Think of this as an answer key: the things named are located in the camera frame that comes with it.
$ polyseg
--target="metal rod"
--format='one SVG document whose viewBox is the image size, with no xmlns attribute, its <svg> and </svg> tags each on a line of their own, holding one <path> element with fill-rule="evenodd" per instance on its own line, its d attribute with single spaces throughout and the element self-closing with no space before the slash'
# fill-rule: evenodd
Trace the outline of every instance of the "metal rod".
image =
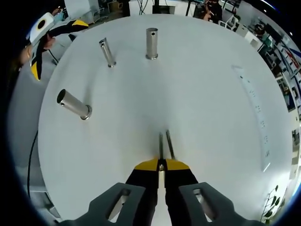
<svg viewBox="0 0 301 226">
<path fill-rule="evenodd" d="M 163 135 L 159 134 L 159 151 L 160 151 L 160 159 L 163 159 Z"/>
<path fill-rule="evenodd" d="M 61 106 L 79 115 L 82 120 L 88 119 L 92 114 L 91 106 L 83 104 L 65 89 L 62 89 L 57 95 L 56 101 Z"/>
<path fill-rule="evenodd" d="M 158 44 L 158 29 L 148 28 L 146 29 L 146 58 L 154 60 L 158 57 L 157 53 Z"/>
<path fill-rule="evenodd" d="M 114 67 L 116 64 L 116 61 L 114 60 L 112 53 L 110 51 L 110 48 L 109 48 L 109 45 L 107 42 L 107 38 L 100 40 L 99 45 L 102 48 L 104 57 L 106 58 L 106 60 L 108 62 L 108 67 Z"/>
<path fill-rule="evenodd" d="M 172 158 L 172 159 L 175 159 L 175 156 L 174 156 L 174 148 L 173 148 L 173 144 L 172 144 L 172 142 L 171 142 L 169 130 L 166 131 L 166 136 L 167 136 L 167 142 L 168 142 L 168 147 L 169 147 L 169 151 L 170 151 L 171 158 Z"/>
</svg>

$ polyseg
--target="white round table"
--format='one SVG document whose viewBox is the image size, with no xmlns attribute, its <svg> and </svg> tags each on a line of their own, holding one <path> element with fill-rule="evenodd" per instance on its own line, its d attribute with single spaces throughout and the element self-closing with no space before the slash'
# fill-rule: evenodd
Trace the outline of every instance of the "white round table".
<svg viewBox="0 0 301 226">
<path fill-rule="evenodd" d="M 149 27 L 158 28 L 156 60 L 145 58 Z M 105 37 L 114 68 L 98 44 Z M 264 173 L 258 122 L 233 65 L 252 78 L 261 97 L 273 150 Z M 61 89 L 91 105 L 91 118 L 83 121 L 58 105 Z M 159 132 L 169 129 L 176 157 L 198 181 L 230 198 L 238 214 L 259 219 L 267 193 L 288 180 L 289 120 L 272 72 L 239 35 L 184 16 L 131 16 L 87 30 L 65 52 L 40 112 L 39 158 L 56 209 L 75 219 L 157 155 Z M 279 184 L 279 192 L 285 187 Z M 154 221 L 168 225 L 168 218 Z"/>
</svg>

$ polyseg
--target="person's hand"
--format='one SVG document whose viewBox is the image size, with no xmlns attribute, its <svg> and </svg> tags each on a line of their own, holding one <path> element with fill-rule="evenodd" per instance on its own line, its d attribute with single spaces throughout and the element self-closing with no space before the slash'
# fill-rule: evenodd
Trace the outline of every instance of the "person's hand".
<svg viewBox="0 0 301 226">
<path fill-rule="evenodd" d="M 209 21 L 211 19 L 211 13 L 206 13 L 203 20 Z"/>
<path fill-rule="evenodd" d="M 45 50 L 51 49 L 54 42 L 55 42 L 55 38 L 51 38 L 49 34 L 47 34 L 47 42 L 44 45 L 44 49 Z"/>
</svg>

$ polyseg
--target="metal cylinder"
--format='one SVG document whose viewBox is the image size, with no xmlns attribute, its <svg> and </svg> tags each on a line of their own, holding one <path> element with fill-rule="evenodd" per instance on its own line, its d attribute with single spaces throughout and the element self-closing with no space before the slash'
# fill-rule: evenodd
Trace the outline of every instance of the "metal cylinder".
<svg viewBox="0 0 301 226">
<path fill-rule="evenodd" d="M 109 48 L 109 45 L 107 42 L 107 38 L 100 40 L 99 45 L 102 48 L 104 57 L 106 58 L 106 60 L 108 62 L 108 67 L 114 67 L 114 65 L 116 64 L 116 61 L 114 60 L 112 53 L 110 51 L 110 48 Z"/>
<path fill-rule="evenodd" d="M 91 106 L 83 104 L 65 89 L 62 89 L 57 95 L 56 101 L 61 106 L 79 115 L 82 120 L 88 119 L 92 114 Z"/>
<path fill-rule="evenodd" d="M 146 29 L 146 58 L 154 60 L 158 57 L 157 53 L 158 44 L 158 29 L 148 28 Z"/>
</svg>

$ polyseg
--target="cable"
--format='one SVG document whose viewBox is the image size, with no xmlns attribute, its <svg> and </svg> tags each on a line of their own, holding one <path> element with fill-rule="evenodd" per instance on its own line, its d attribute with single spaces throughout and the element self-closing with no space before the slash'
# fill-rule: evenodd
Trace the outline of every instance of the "cable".
<svg viewBox="0 0 301 226">
<path fill-rule="evenodd" d="M 142 13 L 142 1 L 143 0 L 137 0 L 137 2 L 138 2 L 138 6 L 139 6 L 139 15 L 141 15 Z"/>
<path fill-rule="evenodd" d="M 148 2 L 149 2 L 149 0 L 146 0 L 145 6 L 144 6 L 144 8 L 143 8 L 143 10 L 142 10 L 142 13 L 144 13 L 144 10 L 145 10 L 146 5 L 147 5 Z"/>
<path fill-rule="evenodd" d="M 32 142 L 32 148 L 31 148 L 30 154 L 29 154 L 29 161 L 28 161 L 28 170 L 27 170 L 27 194 L 28 194 L 29 199 L 30 199 L 30 192 L 29 192 L 30 164 L 31 164 L 31 162 L 32 162 L 32 151 L 33 151 L 34 144 L 36 143 L 37 136 L 38 136 L 38 131 L 36 132 L 36 135 L 34 136 L 34 139 L 33 139 L 33 142 Z"/>
<path fill-rule="evenodd" d="M 52 54 L 52 52 L 50 50 L 48 50 L 48 51 L 51 54 L 51 56 L 53 57 L 53 59 L 56 61 L 56 63 L 58 64 L 58 60 L 55 58 L 55 56 Z"/>
</svg>

